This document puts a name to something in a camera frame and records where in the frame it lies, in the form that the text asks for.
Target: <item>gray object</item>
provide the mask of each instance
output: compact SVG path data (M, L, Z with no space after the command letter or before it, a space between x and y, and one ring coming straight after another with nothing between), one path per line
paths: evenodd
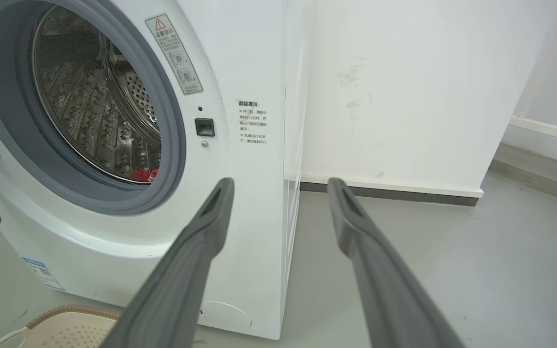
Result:
M210 262L223 245L234 180L214 187L102 343L102 348L192 346Z
M338 246L353 262L371 346L462 348L440 310L345 182L331 178L328 196Z

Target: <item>gray floor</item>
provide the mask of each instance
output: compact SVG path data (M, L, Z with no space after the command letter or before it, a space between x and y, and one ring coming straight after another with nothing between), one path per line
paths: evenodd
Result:
M469 347L557 346L557 200L488 176L477 207L360 198ZM44 288L0 234L0 337L87 299ZM303 192L280 341L199 326L196 347L367 347L325 194Z

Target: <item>plastic basket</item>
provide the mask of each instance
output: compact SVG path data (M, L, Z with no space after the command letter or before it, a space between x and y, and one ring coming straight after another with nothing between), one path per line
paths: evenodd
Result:
M99 348L120 313L69 304L50 310L0 339L0 347L22 337L18 348Z

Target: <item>white washing machine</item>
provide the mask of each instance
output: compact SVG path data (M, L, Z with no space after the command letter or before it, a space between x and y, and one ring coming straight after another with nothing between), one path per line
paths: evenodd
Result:
M0 229L38 279L126 306L230 176L199 322L278 339L307 19L295 0L0 0Z

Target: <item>sticker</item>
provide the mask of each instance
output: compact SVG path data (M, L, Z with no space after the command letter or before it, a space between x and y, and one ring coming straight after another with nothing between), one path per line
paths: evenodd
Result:
M240 143L266 145L268 135L268 112L258 101L236 99L239 116Z
M190 58L188 58L186 49L184 49L184 44L179 41L179 36L166 14L149 18L146 20L146 24L169 61L182 92L184 94L203 92L197 72L193 68Z
M23 260L25 260L25 263L27 264L27 266L29 266L29 269L31 269L36 274L36 276L42 282L42 284L44 284L44 286L51 289L65 291L64 287L61 286L61 284L57 281L57 279L55 279L55 277L53 277L44 263L28 258L23 258Z

